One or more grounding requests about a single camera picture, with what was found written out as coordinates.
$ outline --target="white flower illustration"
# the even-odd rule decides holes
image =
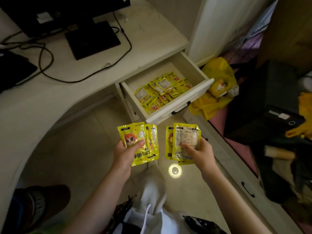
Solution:
[[[145,136],[144,130],[139,131],[138,136],[143,139]]]

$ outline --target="computer monitor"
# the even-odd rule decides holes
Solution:
[[[1,0],[0,7],[30,38],[65,29],[77,60],[120,44],[107,21],[93,18],[130,6],[130,0]]]

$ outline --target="monitor stand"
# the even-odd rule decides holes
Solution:
[[[107,21],[95,24],[90,19],[77,25],[78,29],[65,34],[76,60],[120,45]]]

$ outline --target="forearm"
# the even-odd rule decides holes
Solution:
[[[203,172],[232,234],[271,233],[219,169]]]
[[[111,169],[63,234],[98,234],[103,231],[113,215],[125,181],[121,172]]]

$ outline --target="person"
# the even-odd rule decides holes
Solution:
[[[212,146],[203,138],[200,142],[199,150],[185,143],[181,146],[201,171],[231,233],[271,233],[220,171]],[[143,192],[135,197],[136,200],[129,198],[127,202],[116,206],[123,186],[130,177],[134,153],[144,143],[144,140],[140,140],[132,147],[125,148],[119,141],[114,150],[111,169],[63,234],[225,233],[213,222],[167,212],[162,206],[166,200],[165,189],[160,185],[164,179],[159,178],[159,172],[152,177],[152,173],[157,173],[156,166],[147,169],[150,174],[144,176],[147,182]]]

